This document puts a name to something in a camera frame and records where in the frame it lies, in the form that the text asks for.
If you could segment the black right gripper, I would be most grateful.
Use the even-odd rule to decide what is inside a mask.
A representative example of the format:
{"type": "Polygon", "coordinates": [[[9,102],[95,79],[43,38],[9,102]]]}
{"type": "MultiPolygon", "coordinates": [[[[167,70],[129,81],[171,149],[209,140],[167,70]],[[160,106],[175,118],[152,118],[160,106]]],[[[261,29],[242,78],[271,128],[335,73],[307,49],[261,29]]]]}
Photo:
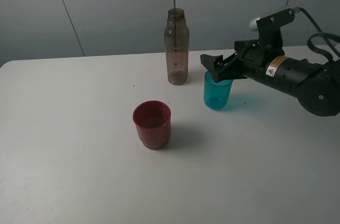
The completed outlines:
{"type": "Polygon", "coordinates": [[[223,55],[200,55],[201,64],[210,73],[214,82],[226,80],[253,79],[262,81],[269,63],[278,56],[283,56],[283,48],[273,50],[259,46],[258,39],[238,40],[234,42],[234,51],[227,58],[223,55]]]}

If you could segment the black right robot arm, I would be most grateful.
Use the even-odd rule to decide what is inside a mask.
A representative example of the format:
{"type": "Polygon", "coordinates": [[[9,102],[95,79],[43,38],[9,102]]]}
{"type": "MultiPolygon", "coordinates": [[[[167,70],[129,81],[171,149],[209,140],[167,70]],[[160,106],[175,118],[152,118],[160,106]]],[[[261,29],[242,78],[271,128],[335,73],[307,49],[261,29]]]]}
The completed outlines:
{"type": "Polygon", "coordinates": [[[200,56],[215,82],[252,79],[296,98],[314,115],[339,114],[339,61],[313,64],[285,56],[281,46],[262,46],[256,40],[236,41],[234,49],[227,58],[200,56]]]}

